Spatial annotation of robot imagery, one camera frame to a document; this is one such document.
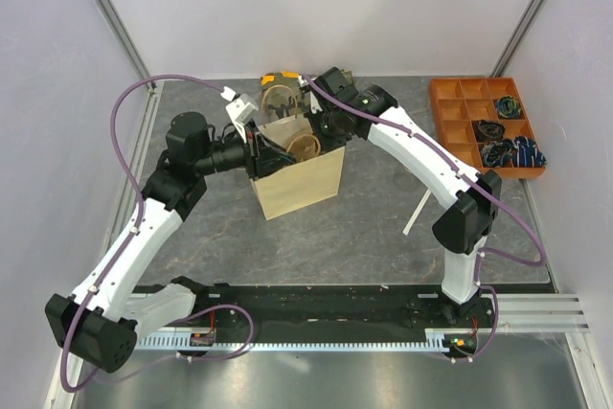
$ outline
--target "orange tray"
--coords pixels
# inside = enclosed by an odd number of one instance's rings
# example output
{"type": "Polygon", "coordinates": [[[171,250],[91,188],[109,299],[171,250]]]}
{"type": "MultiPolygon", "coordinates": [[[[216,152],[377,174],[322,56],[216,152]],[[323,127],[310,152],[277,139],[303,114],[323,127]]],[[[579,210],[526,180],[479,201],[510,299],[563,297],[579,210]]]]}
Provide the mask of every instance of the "orange tray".
{"type": "MultiPolygon", "coordinates": [[[[490,168],[484,167],[481,161],[483,144],[477,143],[473,122],[492,120],[505,127],[506,138],[514,139],[523,135],[534,139],[526,107],[513,79],[432,79],[430,103],[441,145],[480,172],[490,168]],[[516,97],[521,103],[520,118],[498,118],[494,102],[507,95],[516,97]]],[[[502,177],[535,179],[545,168],[517,168],[508,163],[494,170],[502,177]]]]}

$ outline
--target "white stick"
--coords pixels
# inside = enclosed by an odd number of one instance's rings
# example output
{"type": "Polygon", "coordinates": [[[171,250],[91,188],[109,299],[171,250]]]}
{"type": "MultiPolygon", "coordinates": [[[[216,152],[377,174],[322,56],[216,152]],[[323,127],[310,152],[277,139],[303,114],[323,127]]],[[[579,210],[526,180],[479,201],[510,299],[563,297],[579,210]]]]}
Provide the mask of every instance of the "white stick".
{"type": "Polygon", "coordinates": [[[418,205],[418,207],[415,209],[415,211],[413,212],[413,215],[411,216],[411,218],[409,219],[409,221],[407,222],[406,226],[404,227],[404,230],[402,231],[402,233],[407,236],[409,235],[409,232],[411,231],[411,227],[413,227],[413,224],[415,224],[415,221],[418,220],[418,216],[421,213],[421,210],[423,209],[423,207],[425,206],[425,202],[428,201],[428,198],[430,197],[430,194],[432,192],[430,191],[430,189],[428,189],[427,191],[425,191],[425,194],[423,195],[423,197],[421,198],[420,204],[418,205]]]}

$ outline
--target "floor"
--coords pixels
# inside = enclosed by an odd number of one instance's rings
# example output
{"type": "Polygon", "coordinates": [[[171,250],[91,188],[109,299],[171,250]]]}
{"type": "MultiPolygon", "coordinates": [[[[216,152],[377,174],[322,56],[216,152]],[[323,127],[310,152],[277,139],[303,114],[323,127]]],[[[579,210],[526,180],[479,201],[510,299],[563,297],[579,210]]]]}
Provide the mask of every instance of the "floor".
{"type": "MultiPolygon", "coordinates": [[[[431,135],[429,78],[360,78],[364,88],[383,86],[431,135]]],[[[252,96],[258,80],[225,84],[252,96]]],[[[165,134],[180,112],[202,112],[209,123],[228,120],[224,100],[194,83],[167,82],[157,112],[143,177],[165,148],[165,134]]],[[[207,177],[208,191],[185,224],[165,243],[141,284],[165,284],[186,275],[201,283],[230,284],[434,284],[443,279],[443,250],[431,233],[442,213],[432,197],[409,237],[401,231],[425,192],[421,182],[386,152],[355,139],[347,146],[339,195],[266,221],[244,171],[207,177]]],[[[522,184],[507,180],[502,198],[530,219],[522,184]]],[[[528,237],[501,213],[488,243],[527,260],[537,252],[528,237]]],[[[545,268],[533,269],[488,257],[487,283],[546,283],[545,268]]]]}
{"type": "MultiPolygon", "coordinates": [[[[116,375],[100,378],[126,375],[164,355],[168,352],[136,352],[116,375]]],[[[171,359],[123,384],[92,383],[73,408],[587,407],[563,334],[496,336],[472,364],[454,366],[437,358],[406,352],[251,352],[216,363],[171,359]]]]}

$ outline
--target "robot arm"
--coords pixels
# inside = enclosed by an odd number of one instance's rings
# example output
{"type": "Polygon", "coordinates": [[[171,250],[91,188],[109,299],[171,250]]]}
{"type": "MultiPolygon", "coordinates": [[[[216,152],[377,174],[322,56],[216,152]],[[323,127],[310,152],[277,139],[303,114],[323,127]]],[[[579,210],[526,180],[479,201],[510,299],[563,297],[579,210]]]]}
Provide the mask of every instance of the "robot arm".
{"type": "MultiPolygon", "coordinates": [[[[327,95],[359,112],[410,127],[436,144],[382,88],[372,85],[358,93],[336,68],[327,71],[316,82],[318,91],[321,87],[327,95]]],[[[303,91],[309,91],[307,85],[303,91]]],[[[70,352],[110,373],[124,365],[139,337],[188,316],[195,295],[181,284],[171,283],[137,302],[130,302],[129,295],[159,248],[206,192],[205,176],[245,168],[249,177],[261,178],[296,162],[284,149],[259,133],[251,120],[257,111],[253,102],[246,95],[232,93],[226,109],[237,135],[211,139],[210,126],[201,114],[187,112],[175,117],[167,133],[168,149],[162,152],[155,172],[143,188],[145,214],[140,227],[134,227],[135,213],[102,261],[72,294],[67,298],[55,294],[48,302],[45,312],[60,346],[66,340],[77,309],[91,294],[94,295],[79,320],[70,352]],[[108,268],[109,261],[129,233],[135,234],[134,237],[103,282],[95,287],[94,281],[108,268]]],[[[473,282],[476,254],[485,244],[496,208],[470,189],[432,149],[414,137],[382,123],[362,120],[319,94],[313,96],[311,92],[309,95],[311,108],[307,117],[324,153],[344,146],[356,135],[392,154],[432,190],[446,209],[433,226],[434,235],[445,250],[443,293],[457,305],[470,301],[477,291],[473,282]]],[[[447,155],[459,166],[461,173],[500,196],[500,178],[495,172],[479,175],[473,167],[447,155]]]]}

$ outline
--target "wall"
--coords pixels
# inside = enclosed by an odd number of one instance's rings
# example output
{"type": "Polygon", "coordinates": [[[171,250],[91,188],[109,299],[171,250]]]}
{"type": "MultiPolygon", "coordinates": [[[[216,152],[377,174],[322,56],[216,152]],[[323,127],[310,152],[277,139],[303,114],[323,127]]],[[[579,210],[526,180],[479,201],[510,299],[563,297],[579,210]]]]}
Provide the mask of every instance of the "wall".
{"type": "MultiPolygon", "coordinates": [[[[40,408],[59,348],[44,315],[100,257],[123,177],[112,103],[136,77],[93,0],[0,0],[2,407],[40,408]]],[[[126,102],[135,138],[143,92],[126,102]]]]}
{"type": "Polygon", "coordinates": [[[113,0],[152,73],[491,72],[529,0],[113,0]]]}
{"type": "Polygon", "coordinates": [[[548,170],[530,184],[556,279],[613,378],[613,0],[548,0],[508,71],[548,170]]]}

